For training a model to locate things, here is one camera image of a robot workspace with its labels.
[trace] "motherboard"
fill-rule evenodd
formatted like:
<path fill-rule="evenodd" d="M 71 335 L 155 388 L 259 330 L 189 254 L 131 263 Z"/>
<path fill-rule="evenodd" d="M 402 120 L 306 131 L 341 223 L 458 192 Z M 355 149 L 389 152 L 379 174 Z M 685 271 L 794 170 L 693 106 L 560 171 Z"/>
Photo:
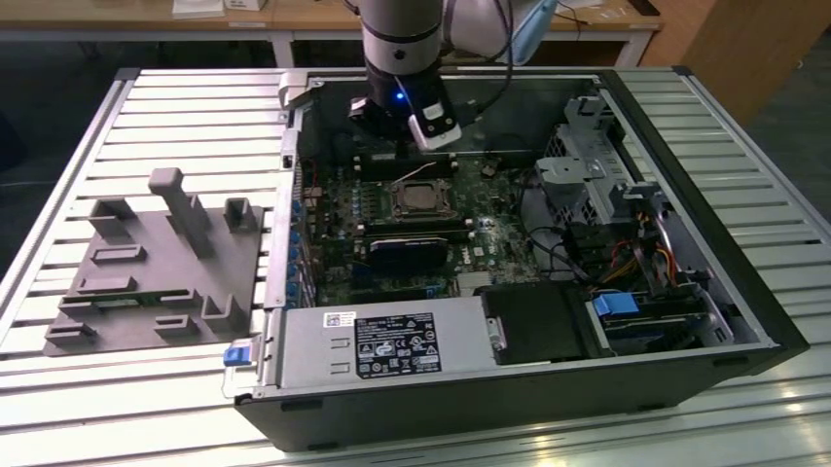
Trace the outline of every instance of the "motherboard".
<path fill-rule="evenodd" d="M 517 215 L 524 168 L 502 165 L 448 156 L 402 176 L 367 162 L 317 173 L 307 211 L 318 306 L 470 296 L 540 279 Z"/>

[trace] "wooden table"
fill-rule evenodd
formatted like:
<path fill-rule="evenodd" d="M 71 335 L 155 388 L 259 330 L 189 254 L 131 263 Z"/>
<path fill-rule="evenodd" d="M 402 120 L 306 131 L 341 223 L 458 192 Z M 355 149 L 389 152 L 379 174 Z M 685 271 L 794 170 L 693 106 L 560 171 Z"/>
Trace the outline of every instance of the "wooden table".
<path fill-rule="evenodd" d="M 274 28 L 287 32 L 274 43 L 277 62 L 282 67 L 295 65 L 291 43 L 294 41 L 362 39 L 359 19 L 343 7 L 341 0 L 277 0 Z M 572 11 L 556 17 L 546 41 L 608 41 L 624 43 L 617 66 L 638 66 L 656 31 L 661 29 L 661 17 L 645 17 L 628 0 L 608 0 L 602 7 L 584 8 L 577 18 L 589 24 L 578 25 Z"/>
<path fill-rule="evenodd" d="M 688 65 L 749 124 L 831 22 L 829 0 L 653 0 L 666 21 L 648 66 Z"/>
<path fill-rule="evenodd" d="M 174 19 L 173 0 L 2 0 L 0 41 L 270 41 L 281 67 L 295 66 L 294 41 L 362 38 L 358 18 L 341 0 L 270 0 L 259 12 Z M 644 17 L 628 0 L 556 18 L 546 41 L 624 43 L 617 64 L 637 66 L 661 18 Z"/>

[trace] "cpu socket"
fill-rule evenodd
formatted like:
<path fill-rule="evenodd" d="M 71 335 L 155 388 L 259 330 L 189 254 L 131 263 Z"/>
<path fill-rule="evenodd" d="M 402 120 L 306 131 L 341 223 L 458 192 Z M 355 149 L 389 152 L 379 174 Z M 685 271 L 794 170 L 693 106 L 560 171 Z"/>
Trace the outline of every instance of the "cpu socket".
<path fill-rule="evenodd" d="M 393 217 L 399 221 L 452 219 L 450 186 L 443 180 L 399 182 L 390 187 Z"/>

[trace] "power supply label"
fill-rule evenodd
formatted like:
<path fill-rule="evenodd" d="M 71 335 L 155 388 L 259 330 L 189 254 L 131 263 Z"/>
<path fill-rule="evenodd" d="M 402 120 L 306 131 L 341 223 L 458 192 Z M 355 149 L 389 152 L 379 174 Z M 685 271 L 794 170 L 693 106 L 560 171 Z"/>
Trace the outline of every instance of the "power supply label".
<path fill-rule="evenodd" d="M 442 371 L 433 313 L 359 318 L 355 342 L 363 379 Z"/>

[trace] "blue latch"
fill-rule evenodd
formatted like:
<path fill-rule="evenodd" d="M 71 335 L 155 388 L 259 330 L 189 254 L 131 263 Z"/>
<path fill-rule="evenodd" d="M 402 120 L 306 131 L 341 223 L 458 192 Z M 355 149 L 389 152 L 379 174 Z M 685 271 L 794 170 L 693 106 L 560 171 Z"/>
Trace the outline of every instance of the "blue latch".
<path fill-rule="evenodd" d="M 251 365 L 251 346 L 230 347 L 225 350 L 222 362 L 227 367 Z"/>
<path fill-rule="evenodd" d="M 593 301 L 593 304 L 596 304 L 598 316 L 633 314 L 641 311 L 636 297 L 626 292 L 604 294 Z"/>

